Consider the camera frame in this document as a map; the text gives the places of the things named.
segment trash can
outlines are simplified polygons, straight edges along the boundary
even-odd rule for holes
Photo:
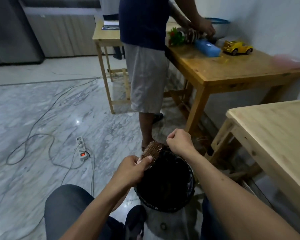
[[[135,191],[147,207],[173,213],[187,205],[195,193],[194,175],[185,160],[164,148]]]

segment person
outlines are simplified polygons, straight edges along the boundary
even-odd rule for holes
[[[211,22],[199,15],[195,0],[175,2],[188,19],[169,0],[121,0],[119,6],[120,38],[131,81],[131,108],[139,112],[143,150],[154,140],[154,121],[163,118],[155,114],[162,106],[168,71],[164,50],[169,15],[184,28],[215,34]]]
[[[175,129],[167,144],[193,168],[206,194],[201,240],[300,240],[300,234],[275,211],[200,155],[183,129]],[[132,208],[125,226],[109,217],[126,192],[141,181],[152,157],[138,165],[137,160],[136,156],[124,158],[95,199],[78,186],[56,189],[45,205],[47,240],[141,239],[147,217],[143,206]]]
[[[119,4],[120,0],[100,0],[103,19],[105,21],[119,21]],[[113,47],[113,57],[122,60],[122,54],[119,46]]]

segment stack of papers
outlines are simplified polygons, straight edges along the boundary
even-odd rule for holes
[[[104,21],[102,30],[119,30],[118,21]]]

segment hand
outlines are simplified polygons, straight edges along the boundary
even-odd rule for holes
[[[184,158],[187,157],[186,155],[188,152],[196,151],[190,134],[183,129],[175,129],[168,135],[167,144],[173,153]]]
[[[197,31],[206,33],[210,38],[216,34],[216,30],[212,26],[211,21],[205,19],[204,17],[200,16],[198,22],[196,22],[195,24],[193,23],[192,26],[194,26],[194,29],[196,29]]]
[[[138,165],[136,165],[137,161],[138,157],[136,156],[125,157],[110,182],[113,185],[120,186],[125,192],[136,186],[143,178],[144,171],[151,164],[152,156],[145,157]]]

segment power strip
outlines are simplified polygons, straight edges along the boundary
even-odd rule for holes
[[[78,156],[80,160],[83,162],[89,158],[89,155],[87,153],[86,147],[84,145],[84,139],[82,136],[77,138],[77,145],[78,145]]]

